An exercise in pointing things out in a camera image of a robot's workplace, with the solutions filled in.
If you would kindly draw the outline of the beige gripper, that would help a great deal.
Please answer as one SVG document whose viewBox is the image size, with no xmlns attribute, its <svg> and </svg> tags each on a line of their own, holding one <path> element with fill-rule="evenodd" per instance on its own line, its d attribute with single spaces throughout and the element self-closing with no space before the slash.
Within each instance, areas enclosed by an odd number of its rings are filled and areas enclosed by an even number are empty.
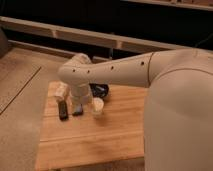
<svg viewBox="0 0 213 171">
<path fill-rule="evenodd" d="M 92 93 L 88 84 L 71 85 L 70 86 L 70 97 L 74 104 L 88 104 L 92 100 Z"/>
</svg>

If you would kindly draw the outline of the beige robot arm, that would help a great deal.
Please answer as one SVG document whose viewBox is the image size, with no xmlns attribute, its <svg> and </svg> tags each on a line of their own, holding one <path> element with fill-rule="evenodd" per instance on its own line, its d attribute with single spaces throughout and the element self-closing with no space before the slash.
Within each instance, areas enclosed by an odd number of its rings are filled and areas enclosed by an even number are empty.
<svg viewBox="0 0 213 171">
<path fill-rule="evenodd" d="M 168 50 L 97 64 L 77 54 L 58 75 L 76 102 L 90 83 L 146 87 L 145 171 L 213 171 L 213 53 Z"/>
</svg>

